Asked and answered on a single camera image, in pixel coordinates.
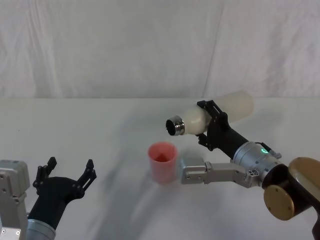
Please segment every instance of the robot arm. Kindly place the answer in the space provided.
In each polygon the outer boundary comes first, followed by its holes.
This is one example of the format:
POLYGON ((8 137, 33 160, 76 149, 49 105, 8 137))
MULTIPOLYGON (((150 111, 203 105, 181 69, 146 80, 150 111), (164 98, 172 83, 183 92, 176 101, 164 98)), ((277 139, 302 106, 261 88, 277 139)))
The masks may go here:
POLYGON ((39 166, 33 186, 39 195, 27 216, 25 198, 30 186, 28 167, 22 161, 0 161, 0 240, 53 240, 56 228, 69 202, 81 199, 96 179, 90 159, 78 180, 49 177, 57 165, 54 157, 39 166))
POLYGON ((235 182, 246 188, 260 186, 264 189, 267 209, 284 221, 312 206, 318 213, 312 233, 314 239, 320 240, 320 162, 298 157, 286 166, 279 161, 280 154, 263 143, 248 141, 233 130, 228 115, 213 100, 200 101, 197 105, 211 117, 207 135, 196 135, 198 143, 209 151, 222 150, 231 160, 230 163, 210 163, 201 158, 182 159, 181 183, 235 182))

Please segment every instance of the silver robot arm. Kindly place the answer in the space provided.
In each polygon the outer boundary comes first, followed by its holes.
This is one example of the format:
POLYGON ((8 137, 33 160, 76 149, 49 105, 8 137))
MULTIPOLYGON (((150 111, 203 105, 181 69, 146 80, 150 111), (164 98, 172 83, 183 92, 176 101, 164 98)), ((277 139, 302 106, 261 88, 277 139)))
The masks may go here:
POLYGON ((0 240, 24 240, 28 226, 25 206, 30 187, 27 164, 0 160, 0 240))
POLYGON ((241 146, 230 163, 211 163, 201 157, 183 158, 179 164, 182 184, 234 182, 245 188, 262 186, 269 170, 280 164, 280 153, 269 152, 262 146, 247 142, 241 146))
MULTIPOLYGON (((312 233, 315 240, 320 240, 320 161, 297 157, 286 166, 279 161, 281 154, 264 143, 247 140, 232 129, 227 113, 213 100, 199 101, 197 106, 210 116, 209 123, 205 122, 201 127, 203 131, 196 133, 198 143, 209 151, 220 149, 231 160, 230 163, 210 163, 201 158, 182 159, 179 166, 181 183, 234 182, 245 188, 259 186, 264 190, 263 199, 269 212, 283 221, 313 207, 318 220, 312 233)), ((171 118, 166 122, 172 136, 183 135, 181 128, 193 127, 192 121, 187 121, 186 126, 181 117, 174 119, 179 121, 171 118)))

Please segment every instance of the silver metal bracket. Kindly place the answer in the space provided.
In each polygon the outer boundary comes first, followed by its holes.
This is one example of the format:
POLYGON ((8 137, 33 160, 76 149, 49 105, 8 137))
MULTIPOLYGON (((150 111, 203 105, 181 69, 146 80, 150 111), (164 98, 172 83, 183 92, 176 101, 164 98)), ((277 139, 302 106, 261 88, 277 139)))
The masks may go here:
POLYGON ((0 240, 25 239, 28 226, 25 192, 29 187, 25 162, 0 160, 0 240))
POLYGON ((259 185, 259 172, 234 163, 205 162, 200 157, 183 158, 179 175, 182 184, 234 182, 245 188, 259 185))

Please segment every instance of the white curtain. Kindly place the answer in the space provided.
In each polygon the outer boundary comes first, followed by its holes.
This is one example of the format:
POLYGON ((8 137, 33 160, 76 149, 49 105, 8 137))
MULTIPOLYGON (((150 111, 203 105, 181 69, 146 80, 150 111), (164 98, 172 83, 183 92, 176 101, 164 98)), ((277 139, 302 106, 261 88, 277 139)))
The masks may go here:
POLYGON ((318 0, 0 0, 1 98, 320 96, 318 0))

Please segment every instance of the fabric wall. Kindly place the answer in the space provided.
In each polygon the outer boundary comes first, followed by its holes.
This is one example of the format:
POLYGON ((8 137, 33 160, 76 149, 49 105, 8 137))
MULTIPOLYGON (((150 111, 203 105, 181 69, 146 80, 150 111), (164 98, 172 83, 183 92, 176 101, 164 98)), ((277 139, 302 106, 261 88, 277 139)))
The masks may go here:
POLYGON ((0 0, 0 97, 320 96, 317 0, 0 0))

